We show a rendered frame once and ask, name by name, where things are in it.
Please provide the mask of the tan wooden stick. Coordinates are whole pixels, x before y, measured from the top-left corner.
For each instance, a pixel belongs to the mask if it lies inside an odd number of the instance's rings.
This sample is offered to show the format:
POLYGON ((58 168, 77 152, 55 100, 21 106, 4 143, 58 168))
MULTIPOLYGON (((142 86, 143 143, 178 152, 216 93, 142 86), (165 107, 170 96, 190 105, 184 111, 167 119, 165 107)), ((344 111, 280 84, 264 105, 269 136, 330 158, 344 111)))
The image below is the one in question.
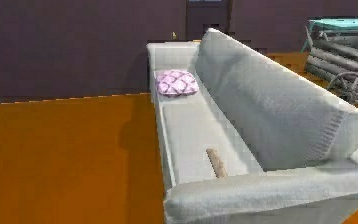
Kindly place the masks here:
POLYGON ((217 178, 226 178, 228 176, 225 169, 224 163, 221 160, 218 151, 215 149, 207 149, 206 153, 208 155, 211 166, 214 170, 214 173, 217 178))

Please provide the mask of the pink patterned cushion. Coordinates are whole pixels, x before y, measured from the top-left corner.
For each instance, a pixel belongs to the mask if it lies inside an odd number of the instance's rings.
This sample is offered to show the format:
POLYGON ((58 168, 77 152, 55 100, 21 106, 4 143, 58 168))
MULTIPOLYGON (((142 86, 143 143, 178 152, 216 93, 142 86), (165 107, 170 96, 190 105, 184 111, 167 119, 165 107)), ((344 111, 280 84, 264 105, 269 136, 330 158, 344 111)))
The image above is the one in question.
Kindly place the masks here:
POLYGON ((199 91, 194 75, 186 70, 165 70, 155 76, 155 86, 159 94, 166 97, 193 95, 199 91))

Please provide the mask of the white sofa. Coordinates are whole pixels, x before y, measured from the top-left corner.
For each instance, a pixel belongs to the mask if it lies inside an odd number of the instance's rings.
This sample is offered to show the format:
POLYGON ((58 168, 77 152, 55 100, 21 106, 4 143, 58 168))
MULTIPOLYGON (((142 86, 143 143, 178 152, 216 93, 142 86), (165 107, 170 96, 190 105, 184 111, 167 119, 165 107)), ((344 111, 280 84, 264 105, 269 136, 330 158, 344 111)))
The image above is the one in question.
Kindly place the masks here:
POLYGON ((358 210, 358 108, 215 29, 148 56, 153 77, 186 70, 199 86, 151 94, 164 224, 343 224, 358 210))

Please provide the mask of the turquoise table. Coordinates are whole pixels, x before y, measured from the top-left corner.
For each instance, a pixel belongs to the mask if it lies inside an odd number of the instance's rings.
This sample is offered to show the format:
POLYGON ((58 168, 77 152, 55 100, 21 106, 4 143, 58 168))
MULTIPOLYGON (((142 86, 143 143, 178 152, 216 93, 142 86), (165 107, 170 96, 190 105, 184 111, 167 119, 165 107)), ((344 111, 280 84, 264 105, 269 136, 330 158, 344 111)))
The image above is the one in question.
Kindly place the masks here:
POLYGON ((358 18, 311 19, 305 29, 302 52, 311 47, 313 40, 318 39, 358 49, 358 18))

